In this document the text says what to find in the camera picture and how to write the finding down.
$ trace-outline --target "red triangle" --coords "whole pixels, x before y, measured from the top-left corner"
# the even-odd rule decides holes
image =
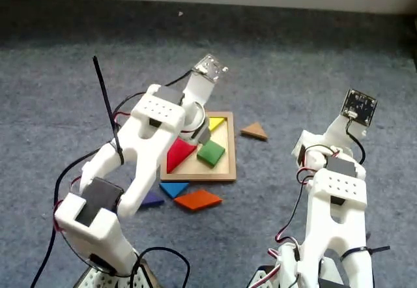
[[[167,154],[167,173],[179,166],[196,148],[177,138]]]

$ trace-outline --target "purple triangle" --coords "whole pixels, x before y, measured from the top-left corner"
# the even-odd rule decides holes
[[[144,198],[144,200],[142,201],[140,209],[145,207],[156,207],[164,202],[165,201],[158,194],[150,190]]]

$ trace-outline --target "blue triangle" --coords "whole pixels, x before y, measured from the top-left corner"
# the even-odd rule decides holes
[[[187,188],[187,182],[161,182],[162,190],[171,198],[176,198],[182,191]]]
[[[164,202],[165,201],[158,194],[150,190],[142,201],[140,208],[155,207],[157,205],[161,205]]]

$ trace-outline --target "wooden puzzle frame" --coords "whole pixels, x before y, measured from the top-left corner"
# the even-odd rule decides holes
[[[224,111],[208,111],[208,117],[224,117],[227,124],[227,155],[229,159],[228,173],[202,173],[202,174],[175,174],[167,173],[166,157],[161,163],[160,177],[162,181],[234,181],[236,180],[236,152],[235,152],[235,129],[233,126],[233,113]]]

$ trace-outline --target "yellow triangle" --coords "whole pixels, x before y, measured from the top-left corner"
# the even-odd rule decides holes
[[[262,140],[267,140],[268,139],[268,135],[265,133],[265,131],[263,130],[263,128],[259,124],[259,122],[255,122],[255,123],[243,128],[240,131],[240,133],[244,134],[244,135],[252,136],[254,138],[262,139]]]
[[[223,123],[223,121],[224,121],[224,117],[211,117],[210,125],[208,126],[208,129],[210,131],[213,131],[214,129],[216,129],[217,126]]]

